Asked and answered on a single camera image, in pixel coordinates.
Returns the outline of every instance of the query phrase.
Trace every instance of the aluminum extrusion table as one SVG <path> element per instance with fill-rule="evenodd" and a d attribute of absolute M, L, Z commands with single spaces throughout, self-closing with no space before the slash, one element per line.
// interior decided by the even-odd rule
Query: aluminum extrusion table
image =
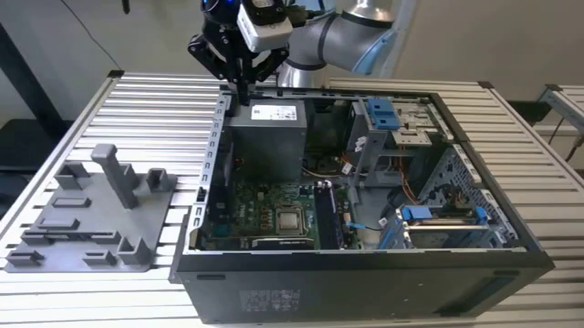
<path fill-rule="evenodd" d="M 498 93 L 478 83 L 333 79 L 330 84 L 335 89 L 440 93 L 557 268 L 476 320 L 278 326 L 584 327 L 584 181 Z M 0 220 L 0 268 L 57 187 L 51 177 L 64 161 L 82 161 L 90 172 L 99 172 L 90 158 L 99 143 L 116 144 L 120 162 L 132 163 L 136 173 L 164 167 L 179 176 L 155 264 L 146 273 L 0 271 L 0 324 L 59 328 L 203 326 L 183 286 L 170 284 L 167 277 L 179 224 L 194 201 L 219 85 L 211 77 L 138 73 L 103 83 Z"/>
<path fill-rule="evenodd" d="M 548 84 L 540 101 L 560 112 L 584 135 L 584 86 Z"/>

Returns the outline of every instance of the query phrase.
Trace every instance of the camera on robot arm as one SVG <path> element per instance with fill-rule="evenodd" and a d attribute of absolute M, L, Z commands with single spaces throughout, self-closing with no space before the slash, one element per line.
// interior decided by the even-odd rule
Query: camera on robot arm
<path fill-rule="evenodd" d="M 282 0 L 200 0 L 203 32 L 188 43 L 188 52 L 249 105 L 255 82 L 263 82 L 289 57 L 287 40 L 294 27 L 322 14 Z M 254 59 L 269 51 L 254 66 Z"/>

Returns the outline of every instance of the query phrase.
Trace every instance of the cable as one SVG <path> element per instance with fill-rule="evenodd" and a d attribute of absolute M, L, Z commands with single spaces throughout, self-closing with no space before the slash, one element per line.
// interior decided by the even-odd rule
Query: cable
<path fill-rule="evenodd" d="M 572 149 L 569 150 L 568 157 L 565 157 L 565 161 L 567 161 L 567 162 L 569 162 L 569 160 L 571 160 L 572 157 L 573 157 L 573 154 L 576 154 L 576 149 L 577 149 L 577 147 L 575 146 L 575 147 L 572 147 Z"/>
<path fill-rule="evenodd" d="M 414 193 L 412 191 L 410 185 L 408 184 L 408 179 L 405 178 L 404 163 L 401 161 L 401 157 L 398 157 L 398 166 L 400 166 L 400 174 L 401 174 L 401 188 L 404 189 L 404 193 L 408 196 L 408 198 L 410 199 L 412 203 L 414 205 L 417 205 L 418 202 L 416 201 Z"/>
<path fill-rule="evenodd" d="M 341 160 L 342 160 L 346 164 L 349 164 L 350 166 L 353 166 L 353 167 L 355 168 L 355 170 L 357 170 L 357 166 L 354 166 L 354 165 L 350 163 L 349 156 L 346 155 L 345 152 L 341 154 Z M 360 173 L 358 175 L 360 175 L 360 176 L 368 176 L 368 173 Z"/>
<path fill-rule="evenodd" d="M 553 141 L 553 137 L 556 137 L 557 130 L 560 129 L 563 123 L 564 123 L 564 118 L 557 123 L 556 130 L 553 130 L 553 133 L 551 134 L 548 145 L 551 145 L 551 142 Z"/>
<path fill-rule="evenodd" d="M 302 170 L 303 170 L 307 174 L 310 174 L 311 176 L 315 176 L 317 178 L 337 178 L 337 177 L 339 177 L 339 176 L 329 176 L 329 175 L 326 175 L 326 174 L 318 174 L 318 173 L 314 173 L 314 172 L 309 171 L 305 167 L 302 167 Z"/>
<path fill-rule="evenodd" d="M 385 207 L 381 210 L 380 219 L 386 217 L 386 215 L 388 215 L 388 213 L 390 212 L 392 209 L 396 210 L 398 208 L 398 206 L 394 205 L 393 201 L 396 200 L 396 197 L 398 197 L 400 190 L 401 190 L 401 188 L 396 187 L 388 193 L 388 203 L 385 204 Z"/>
<path fill-rule="evenodd" d="M 91 32 L 88 30 L 88 28 L 86 27 L 86 24 L 83 24 L 82 19 L 79 18 L 79 16 L 76 15 L 74 9 L 71 9 L 70 5 L 67 4 L 67 2 L 64 2 L 64 0 L 60 0 L 60 2 L 63 3 L 63 5 L 67 7 L 67 9 L 70 10 L 71 14 L 75 16 L 76 21 L 79 22 L 79 24 L 82 25 L 83 29 L 86 30 L 90 39 L 95 42 L 95 44 L 98 45 L 98 47 L 102 49 L 102 51 L 106 53 L 106 55 L 110 57 L 111 61 L 114 62 L 114 64 L 116 65 L 118 69 L 122 70 L 122 67 L 119 66 L 116 60 L 114 59 L 114 57 L 110 55 L 110 52 L 103 48 L 103 46 L 99 44 L 98 40 L 95 40 L 94 36 L 91 35 Z"/>
<path fill-rule="evenodd" d="M 215 3 L 213 4 L 213 6 L 206 10 L 204 9 L 204 4 L 207 3 L 207 1 L 202 1 L 200 2 L 200 11 L 203 13 L 210 12 L 213 9 L 215 9 L 215 7 L 218 6 L 218 3 L 221 2 L 221 0 L 217 0 Z"/>
<path fill-rule="evenodd" d="M 368 229 L 368 230 L 372 230 L 372 231 L 384 231 L 384 229 L 376 229 L 376 228 L 368 227 L 364 224 L 354 223 L 354 222 L 345 222 L 345 224 L 346 224 L 347 227 L 353 227 L 355 229 Z"/>

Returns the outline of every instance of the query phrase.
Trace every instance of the gray plastic block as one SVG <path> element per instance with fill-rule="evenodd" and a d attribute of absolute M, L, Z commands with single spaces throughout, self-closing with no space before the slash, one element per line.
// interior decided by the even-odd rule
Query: gray plastic block
<path fill-rule="evenodd" d="M 8 254 L 7 261 L 12 265 L 29 267 L 29 266 L 40 266 L 40 261 L 43 260 L 43 255 L 39 254 L 37 251 L 12 251 Z"/>
<path fill-rule="evenodd" d="M 150 269 L 176 176 L 163 169 L 136 174 L 130 165 L 120 165 L 119 173 L 130 188 L 135 184 L 132 176 L 136 178 L 136 188 L 131 190 L 136 207 L 124 208 L 106 174 L 78 178 L 82 188 L 59 188 L 31 228 L 23 232 L 5 271 L 143 272 Z"/>
<path fill-rule="evenodd" d="M 88 178 L 90 177 L 90 173 L 87 172 L 82 163 L 78 163 L 78 162 L 67 163 L 67 164 L 64 164 L 63 168 L 67 169 L 70 171 L 70 173 L 76 178 Z"/>
<path fill-rule="evenodd" d="M 139 178 L 136 172 L 134 171 L 131 164 L 120 164 L 120 166 L 124 172 L 126 181 L 128 182 L 130 187 L 135 189 L 139 185 Z"/>
<path fill-rule="evenodd" d="M 122 205 L 124 208 L 134 208 L 138 206 L 138 199 L 132 193 L 132 182 L 126 179 L 124 170 L 118 163 L 116 152 L 118 148 L 115 145 L 100 143 L 94 148 L 91 159 L 102 165 L 103 173 L 108 177 L 111 188 L 118 195 Z"/>
<path fill-rule="evenodd" d="M 72 217 L 64 219 L 43 219 L 36 227 L 47 230 L 76 230 L 79 220 Z"/>
<path fill-rule="evenodd" d="M 99 249 L 94 251 L 87 251 L 86 256 L 82 259 L 90 267 L 111 267 L 116 265 L 116 258 L 114 257 L 114 254 L 110 251 L 103 251 Z"/>
<path fill-rule="evenodd" d="M 146 174 L 146 182 L 152 193 L 172 190 L 171 181 L 164 169 L 150 169 Z"/>
<path fill-rule="evenodd" d="M 122 235 L 118 231 L 98 231 L 94 233 L 91 240 L 100 245 L 118 245 Z"/>
<path fill-rule="evenodd" d="M 87 207 L 90 207 L 90 205 L 91 205 L 91 200 L 87 197 L 82 197 L 82 198 L 56 198 L 55 201 L 53 201 L 53 207 L 87 208 Z"/>
<path fill-rule="evenodd" d="M 70 174 L 59 174 L 55 176 L 55 180 L 63 189 L 82 189 L 75 176 Z"/>
<path fill-rule="evenodd" d="M 151 257 L 148 246 L 146 246 L 144 240 L 138 240 L 136 247 L 134 247 L 126 238 L 122 238 L 122 242 L 118 246 L 118 256 L 127 265 L 143 264 Z"/>
<path fill-rule="evenodd" d="M 32 234 L 28 231 L 24 231 L 20 236 L 21 241 L 27 243 L 27 245 L 49 245 L 52 244 L 52 240 L 45 238 L 43 234 Z"/>

